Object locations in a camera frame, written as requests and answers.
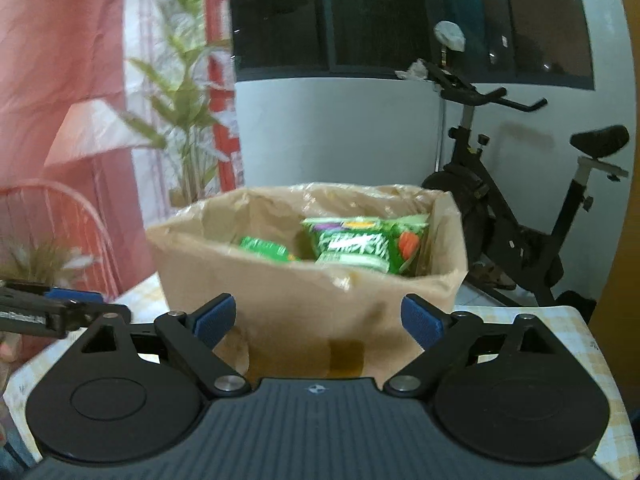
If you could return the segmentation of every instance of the table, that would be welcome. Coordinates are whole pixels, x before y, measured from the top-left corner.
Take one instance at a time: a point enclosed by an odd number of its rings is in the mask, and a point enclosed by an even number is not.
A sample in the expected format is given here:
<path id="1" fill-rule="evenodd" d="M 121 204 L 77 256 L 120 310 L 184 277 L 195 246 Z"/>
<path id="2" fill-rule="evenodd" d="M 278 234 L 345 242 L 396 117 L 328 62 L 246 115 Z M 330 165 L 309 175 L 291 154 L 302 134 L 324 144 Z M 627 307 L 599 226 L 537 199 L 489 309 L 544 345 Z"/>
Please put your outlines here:
<path id="1" fill-rule="evenodd" d="M 147 278 L 124 294 L 118 299 L 118 303 L 130 307 L 132 322 L 135 323 L 152 322 L 157 316 L 168 311 L 157 275 Z M 596 341 L 577 310 L 570 306 L 545 308 L 460 306 L 458 309 L 477 314 L 486 322 L 491 323 L 511 323 L 518 314 L 538 316 L 580 361 L 609 399 L 611 410 L 609 426 L 600 441 L 594 460 L 614 478 L 635 480 L 640 474 L 638 449 L 620 392 Z M 78 330 L 70 333 L 66 339 L 56 341 L 25 364 L 11 377 L 4 393 L 4 400 L 9 407 L 15 425 L 27 448 L 37 460 L 41 458 L 40 453 L 29 432 L 24 416 L 27 396 L 40 378 L 80 337 L 82 332 L 83 330 Z"/>

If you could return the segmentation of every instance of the pink wire chair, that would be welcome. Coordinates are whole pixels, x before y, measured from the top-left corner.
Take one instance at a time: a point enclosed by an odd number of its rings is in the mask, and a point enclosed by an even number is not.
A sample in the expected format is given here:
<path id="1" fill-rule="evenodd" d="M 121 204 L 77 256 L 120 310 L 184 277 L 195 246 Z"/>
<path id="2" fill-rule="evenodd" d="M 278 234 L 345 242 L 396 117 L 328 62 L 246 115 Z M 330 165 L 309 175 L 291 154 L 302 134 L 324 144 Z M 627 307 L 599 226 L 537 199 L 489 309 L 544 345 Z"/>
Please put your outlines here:
<path id="1" fill-rule="evenodd" d="M 113 246 L 100 215 L 86 197 L 64 184 L 33 179 L 0 186 L 0 237 L 33 244 L 54 239 L 79 248 L 95 262 L 74 287 L 100 292 L 107 301 L 122 293 Z"/>

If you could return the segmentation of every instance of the grocery item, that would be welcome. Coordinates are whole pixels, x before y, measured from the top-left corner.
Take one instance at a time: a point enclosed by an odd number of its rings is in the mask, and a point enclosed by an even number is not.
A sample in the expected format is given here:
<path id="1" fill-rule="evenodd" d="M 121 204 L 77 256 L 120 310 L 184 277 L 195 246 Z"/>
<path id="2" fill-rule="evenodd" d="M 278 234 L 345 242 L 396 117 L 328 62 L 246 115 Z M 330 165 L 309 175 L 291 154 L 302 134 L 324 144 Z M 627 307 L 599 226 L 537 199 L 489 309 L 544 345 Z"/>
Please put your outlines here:
<path id="1" fill-rule="evenodd" d="M 285 246 L 276 242 L 262 240 L 261 238 L 245 236 L 240 240 L 240 247 L 276 262 L 294 262 L 298 260 L 293 254 L 289 253 Z"/>
<path id="2" fill-rule="evenodd" d="M 402 274 L 420 248 L 428 216 L 307 218 L 316 261 Z"/>

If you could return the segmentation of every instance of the lamp shade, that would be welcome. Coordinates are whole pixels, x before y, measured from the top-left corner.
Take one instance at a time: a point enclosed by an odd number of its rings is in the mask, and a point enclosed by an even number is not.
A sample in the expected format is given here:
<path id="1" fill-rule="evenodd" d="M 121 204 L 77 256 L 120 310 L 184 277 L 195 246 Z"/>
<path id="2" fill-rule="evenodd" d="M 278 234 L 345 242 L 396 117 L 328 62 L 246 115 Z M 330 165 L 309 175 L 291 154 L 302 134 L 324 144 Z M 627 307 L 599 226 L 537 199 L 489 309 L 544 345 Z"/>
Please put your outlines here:
<path id="1" fill-rule="evenodd" d="M 151 141 L 130 128 L 102 99 L 75 103 L 69 107 L 45 166 L 65 164 L 100 153 L 128 148 L 145 148 Z"/>

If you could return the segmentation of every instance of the dark window glass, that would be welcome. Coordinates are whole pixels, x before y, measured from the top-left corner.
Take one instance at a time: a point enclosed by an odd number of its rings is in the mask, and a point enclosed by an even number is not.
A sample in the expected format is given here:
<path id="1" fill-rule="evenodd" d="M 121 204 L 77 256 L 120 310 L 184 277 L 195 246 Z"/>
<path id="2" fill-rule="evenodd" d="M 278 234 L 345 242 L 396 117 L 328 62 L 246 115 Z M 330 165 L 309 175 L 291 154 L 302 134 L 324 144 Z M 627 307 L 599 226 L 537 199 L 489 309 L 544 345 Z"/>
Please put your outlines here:
<path id="1" fill-rule="evenodd" d="M 476 82 L 593 88 L 581 0 L 231 0 L 238 78 L 394 76 L 440 59 L 433 25 L 457 23 L 448 63 Z"/>
<path id="2" fill-rule="evenodd" d="M 338 66 L 405 68 L 430 58 L 424 0 L 331 0 Z"/>
<path id="3" fill-rule="evenodd" d="M 590 78 L 582 0 L 510 0 L 516 70 Z"/>
<path id="4" fill-rule="evenodd" d="M 326 69 L 322 0 L 231 0 L 238 70 Z"/>

